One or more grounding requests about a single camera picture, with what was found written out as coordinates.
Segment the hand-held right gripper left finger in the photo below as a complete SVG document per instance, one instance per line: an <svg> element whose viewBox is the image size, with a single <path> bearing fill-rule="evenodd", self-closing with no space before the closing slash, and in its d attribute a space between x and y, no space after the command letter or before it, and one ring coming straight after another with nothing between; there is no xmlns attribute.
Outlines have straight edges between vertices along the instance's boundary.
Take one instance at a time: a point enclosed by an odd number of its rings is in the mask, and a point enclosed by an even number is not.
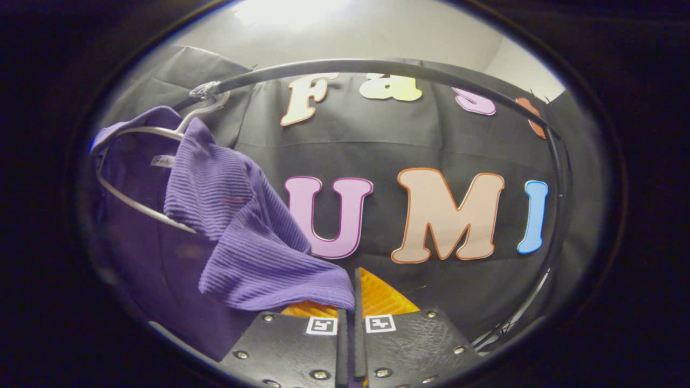
<svg viewBox="0 0 690 388"><path fill-rule="evenodd" d="M303 301L261 311L220 364L265 388L347 388L347 310Z"/></svg>

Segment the white clothes hanger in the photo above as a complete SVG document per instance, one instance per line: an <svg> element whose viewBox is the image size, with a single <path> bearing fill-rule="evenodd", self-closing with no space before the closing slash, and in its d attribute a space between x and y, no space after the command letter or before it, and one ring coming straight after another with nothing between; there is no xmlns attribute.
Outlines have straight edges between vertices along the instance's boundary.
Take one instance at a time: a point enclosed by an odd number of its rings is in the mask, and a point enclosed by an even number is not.
<svg viewBox="0 0 690 388"><path fill-rule="evenodd" d="M218 92L215 96L211 96L210 93L216 89L216 87L219 86L218 82L209 82L206 84L202 84L201 86L195 88L190 92L190 96L193 98L202 98L203 101L212 101L208 106L205 106L203 108L197 108L190 113L188 113L182 120L179 126L175 129L166 129L162 127L157 127L157 126L136 126L133 128L121 130L114 135L121 136L124 134L129 134L129 133L146 133L146 134L153 134L153 135L158 135L162 136L168 139L172 139L178 142L181 142L183 140L185 131L188 128L188 125L192 122L197 117L202 117L203 115L207 115L209 113L213 113L215 111L218 111L219 109L223 108L224 105L229 101L229 98L231 97L231 91L227 92ZM127 204L131 208L135 209L136 211L139 211L140 213L145 214L146 216L156 219L157 221L160 221L160 223L168 224L172 227L178 228L183 231L190 232L192 234L195 234L196 231L191 229L188 226L185 226L185 224L178 223L174 219L168 218L163 213L157 212L151 208L148 208L147 206L144 206L140 202L137 202L130 197L126 196L123 192L118 191L115 187L113 187L110 183L108 183L102 176L101 176L101 170L102 170L102 164L99 164L99 166L96 169L96 179L97 181L103 186L108 192L113 194L114 197L122 201L124 204Z"/></svg>

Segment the black clothes rack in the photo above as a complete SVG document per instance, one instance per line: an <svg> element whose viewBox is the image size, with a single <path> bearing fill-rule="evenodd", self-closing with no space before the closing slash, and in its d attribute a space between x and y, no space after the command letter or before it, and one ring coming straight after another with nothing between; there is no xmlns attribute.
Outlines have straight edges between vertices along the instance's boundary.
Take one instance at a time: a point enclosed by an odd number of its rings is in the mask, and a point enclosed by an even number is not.
<svg viewBox="0 0 690 388"><path fill-rule="evenodd" d="M541 311L572 184L560 134L491 81L443 64L315 60L195 80L174 108L200 103L190 92L202 84L219 83L211 96L258 84L240 98L249 138L232 150L259 165L313 257L381 266L389 253L401 274L458 258L419 299L476 292L483 281L464 284L470 274L511 271L491 263L495 231L517 238L525 221L517 253L536 260L508 303L480 318L473 346L487 355Z"/></svg>

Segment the black backdrop cloth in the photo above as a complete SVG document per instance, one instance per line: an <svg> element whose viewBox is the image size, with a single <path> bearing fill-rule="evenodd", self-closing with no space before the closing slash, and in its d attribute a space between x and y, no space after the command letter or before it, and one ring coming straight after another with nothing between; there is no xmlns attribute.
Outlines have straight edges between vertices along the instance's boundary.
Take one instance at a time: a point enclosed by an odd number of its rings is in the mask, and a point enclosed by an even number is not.
<svg viewBox="0 0 690 388"><path fill-rule="evenodd" d="M490 87L340 71L254 81L196 47L137 68L89 150L89 216L135 310L218 358L258 311L353 310L373 329L439 307L489 352L571 295L601 245L606 167L571 101L413 60Z"/></svg>

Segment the purple ribbed shirt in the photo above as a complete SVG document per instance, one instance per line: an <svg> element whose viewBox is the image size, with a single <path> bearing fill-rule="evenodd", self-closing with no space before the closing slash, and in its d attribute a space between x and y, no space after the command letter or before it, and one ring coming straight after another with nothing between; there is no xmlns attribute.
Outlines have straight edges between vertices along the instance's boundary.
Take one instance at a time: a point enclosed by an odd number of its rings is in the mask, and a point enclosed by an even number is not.
<svg viewBox="0 0 690 388"><path fill-rule="evenodd" d="M311 245L259 165L166 106L102 128L91 148L103 262L143 320L222 359L259 311L310 301L352 311L353 287Z"/></svg>

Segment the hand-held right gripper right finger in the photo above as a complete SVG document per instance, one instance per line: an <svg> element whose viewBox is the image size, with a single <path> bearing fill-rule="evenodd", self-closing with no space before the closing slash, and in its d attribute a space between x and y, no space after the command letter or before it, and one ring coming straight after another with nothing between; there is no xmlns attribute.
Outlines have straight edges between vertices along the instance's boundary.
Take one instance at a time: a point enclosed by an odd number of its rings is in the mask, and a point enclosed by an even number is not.
<svg viewBox="0 0 690 388"><path fill-rule="evenodd" d="M440 388L481 361L441 309L417 307L365 268L354 275L354 378L363 388Z"/></svg>

